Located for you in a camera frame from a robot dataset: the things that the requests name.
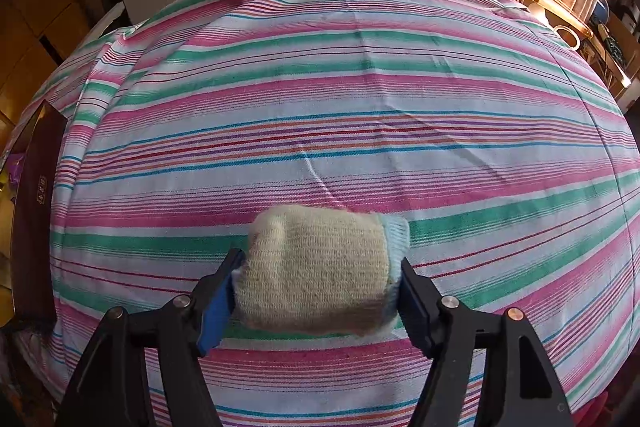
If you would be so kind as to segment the cream sock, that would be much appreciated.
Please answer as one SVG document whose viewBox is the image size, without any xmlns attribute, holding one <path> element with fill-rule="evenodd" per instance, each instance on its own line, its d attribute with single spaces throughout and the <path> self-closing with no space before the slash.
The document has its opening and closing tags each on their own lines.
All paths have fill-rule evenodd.
<svg viewBox="0 0 640 427">
<path fill-rule="evenodd" d="M 245 261 L 233 274 L 235 314 L 250 329 L 276 334 L 389 329 L 409 248 L 400 216 L 271 207 L 250 226 Z"/>
</svg>

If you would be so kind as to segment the wooden wardrobe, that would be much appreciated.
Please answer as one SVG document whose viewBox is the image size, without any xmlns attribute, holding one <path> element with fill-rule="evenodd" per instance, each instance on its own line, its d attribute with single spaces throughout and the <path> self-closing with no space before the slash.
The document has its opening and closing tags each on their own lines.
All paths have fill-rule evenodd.
<svg viewBox="0 0 640 427">
<path fill-rule="evenodd" d="M 1 0 L 1 128 L 13 128 L 90 29 L 81 0 Z"/>
</svg>

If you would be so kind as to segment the striped bed sheet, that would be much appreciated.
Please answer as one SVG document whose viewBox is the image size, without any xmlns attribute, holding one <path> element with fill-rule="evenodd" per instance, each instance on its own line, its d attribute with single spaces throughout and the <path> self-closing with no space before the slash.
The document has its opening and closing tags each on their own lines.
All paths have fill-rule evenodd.
<svg viewBox="0 0 640 427">
<path fill-rule="evenodd" d="M 108 308 L 190 291 L 282 204 L 405 218 L 440 291 L 526 313 L 572 410 L 638 343 L 637 143 L 513 0 L 178 0 L 34 99 L 67 120 L 58 321 L 16 342 L 56 397 Z"/>
</svg>

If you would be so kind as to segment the white tape roll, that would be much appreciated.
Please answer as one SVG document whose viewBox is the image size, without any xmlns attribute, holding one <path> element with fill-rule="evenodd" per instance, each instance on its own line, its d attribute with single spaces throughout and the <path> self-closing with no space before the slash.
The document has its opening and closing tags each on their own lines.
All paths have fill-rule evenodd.
<svg viewBox="0 0 640 427">
<path fill-rule="evenodd" d="M 556 25 L 553 30 L 573 51 L 577 51 L 582 45 L 582 40 L 572 28 Z"/>
</svg>

